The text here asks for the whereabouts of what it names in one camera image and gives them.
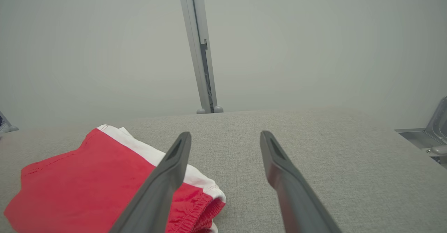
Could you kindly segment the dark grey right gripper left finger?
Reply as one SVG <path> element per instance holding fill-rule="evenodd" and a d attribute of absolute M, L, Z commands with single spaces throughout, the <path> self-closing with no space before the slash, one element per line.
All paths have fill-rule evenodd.
<path fill-rule="evenodd" d="M 165 233 L 174 193 L 185 178 L 190 149 L 191 134 L 182 132 L 109 233 Z"/>

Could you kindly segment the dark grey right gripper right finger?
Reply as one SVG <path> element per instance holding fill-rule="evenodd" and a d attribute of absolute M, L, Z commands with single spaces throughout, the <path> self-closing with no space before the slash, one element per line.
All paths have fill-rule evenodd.
<path fill-rule="evenodd" d="M 286 233 L 342 233 L 270 131 L 260 133 L 268 183 L 277 193 Z"/>

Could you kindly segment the red and white jersey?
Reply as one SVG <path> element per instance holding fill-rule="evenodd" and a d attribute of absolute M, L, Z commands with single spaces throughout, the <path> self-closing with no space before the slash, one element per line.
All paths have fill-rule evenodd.
<path fill-rule="evenodd" d="M 4 215 L 17 233 L 107 233 L 164 156 L 102 125 L 78 149 L 24 167 Z M 218 233 L 213 219 L 225 204 L 214 180 L 188 165 L 164 233 Z"/>

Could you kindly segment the slanted grey metal frame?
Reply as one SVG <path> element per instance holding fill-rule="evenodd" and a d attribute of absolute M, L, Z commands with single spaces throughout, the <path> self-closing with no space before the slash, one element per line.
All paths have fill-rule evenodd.
<path fill-rule="evenodd" d="M 395 131 L 447 169 L 447 96 L 441 99 L 426 128 Z"/>

